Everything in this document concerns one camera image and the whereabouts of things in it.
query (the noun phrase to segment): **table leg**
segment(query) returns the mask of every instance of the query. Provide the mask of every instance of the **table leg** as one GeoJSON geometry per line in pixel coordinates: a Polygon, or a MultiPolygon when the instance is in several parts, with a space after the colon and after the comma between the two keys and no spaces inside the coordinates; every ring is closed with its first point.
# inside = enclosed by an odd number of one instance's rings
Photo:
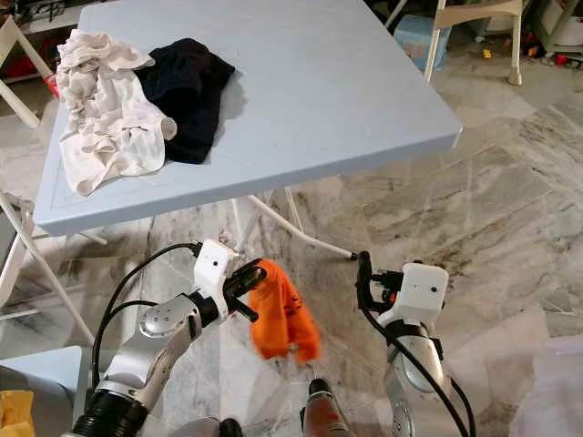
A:
{"type": "Polygon", "coordinates": [[[273,220],[275,220],[275,222],[278,225],[280,225],[284,229],[289,230],[290,233],[292,235],[294,235],[295,237],[302,239],[303,241],[305,241],[306,243],[308,243],[312,246],[330,250],[330,251],[332,251],[334,253],[338,253],[338,254],[340,254],[348,259],[356,259],[356,257],[357,257],[356,253],[351,252],[350,250],[338,248],[332,244],[326,243],[324,241],[320,241],[318,239],[315,239],[314,237],[310,237],[309,235],[306,235],[305,233],[303,233],[302,231],[300,231],[299,229],[294,227],[288,220],[286,220],[285,218],[280,216],[277,212],[275,212],[273,209],[268,207],[265,203],[261,202],[257,197],[251,195],[251,196],[247,196],[247,198],[253,203],[253,205],[255,207],[257,207],[258,210],[260,210],[262,213],[270,216],[273,220]]]}
{"type": "Polygon", "coordinates": [[[289,188],[285,188],[285,197],[288,199],[288,204],[290,205],[291,216],[295,221],[295,226],[299,228],[301,232],[303,232],[302,221],[300,220],[300,214],[298,213],[298,207],[295,204],[295,200],[293,199],[292,191],[289,188]]]}
{"type": "Polygon", "coordinates": [[[235,215],[235,225],[237,226],[237,238],[241,240],[243,238],[243,233],[245,232],[245,229],[243,228],[243,224],[240,221],[239,200],[237,198],[232,198],[230,200],[230,203],[233,206],[233,214],[235,215]]]}
{"type": "MultiPolygon", "coordinates": [[[[270,201],[272,194],[273,194],[273,190],[267,194],[267,198],[265,199],[266,202],[270,201]]],[[[249,237],[251,236],[252,231],[255,229],[255,225],[257,224],[257,220],[259,220],[260,214],[261,213],[257,209],[255,209],[253,211],[253,215],[251,216],[251,219],[249,220],[249,222],[247,223],[247,226],[243,230],[243,233],[241,235],[239,235],[239,241],[237,242],[237,246],[235,247],[236,252],[241,252],[243,250],[243,248],[247,245],[247,241],[249,240],[249,237]]]]}
{"type": "Polygon", "coordinates": [[[90,234],[89,232],[78,232],[77,234],[85,237],[86,239],[90,239],[91,241],[100,244],[101,246],[107,245],[107,240],[99,237],[99,235],[93,235],[90,234]]]}

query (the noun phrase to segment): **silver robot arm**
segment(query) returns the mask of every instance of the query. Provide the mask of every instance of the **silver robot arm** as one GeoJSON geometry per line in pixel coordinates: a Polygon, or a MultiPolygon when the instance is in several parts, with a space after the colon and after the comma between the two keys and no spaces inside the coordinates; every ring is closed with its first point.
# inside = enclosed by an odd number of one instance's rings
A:
{"type": "Polygon", "coordinates": [[[438,339],[430,337],[444,305],[447,282],[448,274],[444,269],[418,262],[405,264],[402,272],[373,274],[368,252],[359,255],[356,284],[359,306],[369,317],[370,311],[378,313],[376,320],[369,321],[382,330],[387,339],[388,368],[384,387],[393,409],[395,437],[460,435],[443,399],[418,367],[392,342],[398,339],[449,397],[452,382],[441,365],[441,345],[438,339]],[[382,301],[373,299],[371,281],[383,288],[382,301]]]}
{"type": "Polygon", "coordinates": [[[253,261],[233,273],[236,253],[206,240],[194,267],[194,291],[151,307],[136,333],[114,356],[71,433],[64,436],[134,436],[168,381],[172,367],[211,323],[239,311],[258,315],[237,298],[266,276],[253,261]]]}

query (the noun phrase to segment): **yellow object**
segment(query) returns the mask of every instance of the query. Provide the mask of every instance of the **yellow object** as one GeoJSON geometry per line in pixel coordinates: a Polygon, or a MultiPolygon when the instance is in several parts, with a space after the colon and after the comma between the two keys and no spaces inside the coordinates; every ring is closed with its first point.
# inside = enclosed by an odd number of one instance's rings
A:
{"type": "Polygon", "coordinates": [[[35,395],[31,391],[0,391],[0,435],[35,437],[30,413],[35,395]]]}

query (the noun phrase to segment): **white cloth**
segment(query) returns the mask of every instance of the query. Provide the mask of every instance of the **white cloth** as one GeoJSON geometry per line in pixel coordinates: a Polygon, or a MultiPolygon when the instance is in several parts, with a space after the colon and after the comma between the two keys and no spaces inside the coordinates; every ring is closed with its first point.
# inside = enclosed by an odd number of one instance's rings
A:
{"type": "Polygon", "coordinates": [[[105,180],[164,164],[176,123],[144,97],[133,69],[154,59],[106,34],[73,30],[58,47],[56,84],[69,120],[60,138],[66,181],[86,196],[105,180]]]}

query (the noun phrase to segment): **orange towel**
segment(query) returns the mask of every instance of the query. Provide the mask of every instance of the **orange towel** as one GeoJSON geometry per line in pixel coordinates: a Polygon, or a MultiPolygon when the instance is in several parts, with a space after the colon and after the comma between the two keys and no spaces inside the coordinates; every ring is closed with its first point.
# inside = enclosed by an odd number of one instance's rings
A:
{"type": "Polygon", "coordinates": [[[258,264],[267,271],[256,289],[251,290],[249,304],[259,314],[251,324],[251,340],[266,360],[285,357],[290,344],[295,344],[295,360],[305,363],[320,357],[320,334],[302,297],[273,261],[258,264]]]}

